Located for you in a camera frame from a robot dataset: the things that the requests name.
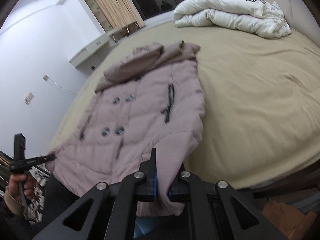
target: power socket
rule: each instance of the power socket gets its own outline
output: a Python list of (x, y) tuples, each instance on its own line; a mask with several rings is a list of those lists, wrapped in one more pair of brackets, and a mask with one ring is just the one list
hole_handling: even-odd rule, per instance
[(48, 75), (47, 74), (45, 74), (43, 77), (42, 77), (43, 79), (44, 79), (44, 81), (48, 81), (48, 79), (49, 79), (49, 77), (48, 77)]
[(27, 105), (30, 105), (31, 100), (35, 97), (31, 92), (25, 97), (24, 101)]

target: bed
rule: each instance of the bed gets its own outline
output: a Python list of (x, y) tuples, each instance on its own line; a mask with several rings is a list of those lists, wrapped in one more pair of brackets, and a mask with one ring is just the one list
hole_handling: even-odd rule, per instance
[(89, 77), (50, 149), (73, 132), (111, 64), (137, 46), (184, 40), (201, 46), (198, 75), (206, 100), (203, 140), (186, 168), (209, 182), (260, 191), (283, 186), (282, 178), (307, 167), (314, 172), (320, 159), (320, 28), (301, 0), (276, 1), (292, 28), (280, 39), (169, 22), (124, 40)]

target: silver bolt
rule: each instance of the silver bolt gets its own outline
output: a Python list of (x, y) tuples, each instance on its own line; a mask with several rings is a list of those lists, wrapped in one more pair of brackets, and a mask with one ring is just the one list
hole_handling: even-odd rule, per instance
[(222, 180), (222, 181), (218, 182), (218, 186), (220, 188), (226, 188), (226, 187), (228, 187), (228, 183)]
[(144, 176), (144, 173), (142, 171), (137, 171), (134, 174), (134, 177), (137, 178), (137, 179), (143, 178), (143, 176)]
[(107, 184), (104, 183), (104, 182), (99, 182), (99, 183), (97, 184), (97, 189), (98, 189), (98, 190), (103, 190), (103, 189), (105, 189), (106, 187), (107, 187)]
[(181, 177), (183, 178), (189, 178), (190, 176), (191, 176), (191, 173), (189, 171), (181, 172)]

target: folded duvet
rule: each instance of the folded duvet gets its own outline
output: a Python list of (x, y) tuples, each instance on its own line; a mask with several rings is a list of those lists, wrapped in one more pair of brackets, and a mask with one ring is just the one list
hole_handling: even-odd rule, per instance
[(212, 26), (255, 33), (262, 38), (280, 38), (291, 33), (284, 13), (274, 1), (184, 0), (173, 12), (176, 27)]

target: beige curtain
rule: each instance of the beige curtain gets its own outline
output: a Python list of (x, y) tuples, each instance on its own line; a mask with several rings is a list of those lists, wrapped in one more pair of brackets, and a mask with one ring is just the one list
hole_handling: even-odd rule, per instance
[(145, 26), (143, 19), (131, 0), (95, 0), (113, 28), (123, 28), (137, 22)]

